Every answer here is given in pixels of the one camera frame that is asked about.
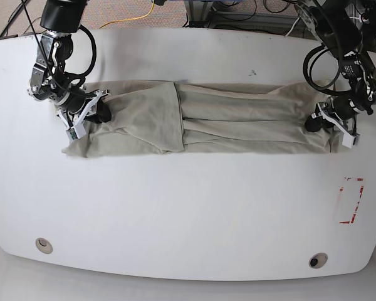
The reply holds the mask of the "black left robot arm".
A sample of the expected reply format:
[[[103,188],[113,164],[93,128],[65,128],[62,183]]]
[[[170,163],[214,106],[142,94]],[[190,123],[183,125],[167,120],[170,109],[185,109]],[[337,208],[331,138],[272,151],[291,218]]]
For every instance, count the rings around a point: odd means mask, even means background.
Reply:
[[[329,101],[317,104],[307,118],[309,132],[340,129],[357,136],[357,115],[373,114],[376,105],[376,66],[368,51],[376,42],[376,1],[296,1],[298,16],[320,42],[303,62],[306,82],[328,95]],[[326,84],[318,84],[313,69],[319,58],[329,53],[337,61],[337,71]]]

